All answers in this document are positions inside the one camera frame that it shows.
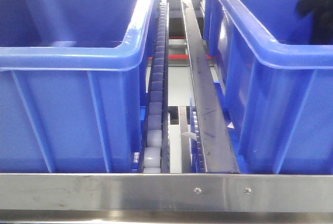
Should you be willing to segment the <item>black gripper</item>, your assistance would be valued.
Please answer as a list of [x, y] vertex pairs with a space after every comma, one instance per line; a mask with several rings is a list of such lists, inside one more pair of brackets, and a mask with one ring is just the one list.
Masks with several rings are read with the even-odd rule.
[[311, 45], [329, 45], [332, 41], [332, 0], [298, 0], [300, 17], [312, 14]]

